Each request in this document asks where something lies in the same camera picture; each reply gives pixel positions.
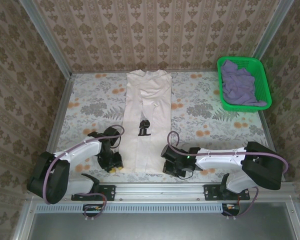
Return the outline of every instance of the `purple cloth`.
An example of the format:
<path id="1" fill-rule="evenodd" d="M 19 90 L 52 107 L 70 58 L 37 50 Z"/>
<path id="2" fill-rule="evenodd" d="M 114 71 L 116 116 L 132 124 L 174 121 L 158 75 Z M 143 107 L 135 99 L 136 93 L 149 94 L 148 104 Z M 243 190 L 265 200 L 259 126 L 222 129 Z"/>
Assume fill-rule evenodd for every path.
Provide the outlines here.
<path id="1" fill-rule="evenodd" d="M 255 78 L 245 68 L 226 60 L 221 66 L 223 98 L 228 104 L 246 106 L 266 106 L 265 101 L 257 101 Z"/>

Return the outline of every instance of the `green basket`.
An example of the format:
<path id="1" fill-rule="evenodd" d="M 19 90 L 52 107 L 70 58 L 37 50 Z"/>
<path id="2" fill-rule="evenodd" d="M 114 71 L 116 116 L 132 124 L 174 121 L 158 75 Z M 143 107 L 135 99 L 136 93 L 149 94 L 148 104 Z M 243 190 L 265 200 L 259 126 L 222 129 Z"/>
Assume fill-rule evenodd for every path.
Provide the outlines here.
<path id="1" fill-rule="evenodd" d="M 244 105 L 232 105 L 224 100 L 223 89 L 222 89 L 222 74 L 221 66 L 226 60 L 229 60 L 238 65 L 238 69 L 245 68 L 255 78 L 255 97 L 256 99 L 265 101 L 266 106 L 244 106 Z M 262 63 L 253 57 L 241 57 L 241 56 L 223 56 L 217 61 L 218 75 L 219 75 L 219 87 L 220 87 L 220 99 L 222 107 L 226 111 L 233 112 L 249 112 L 254 113 L 259 110 L 268 109 L 272 104 L 272 99 L 269 91 L 268 81 L 266 73 Z"/>

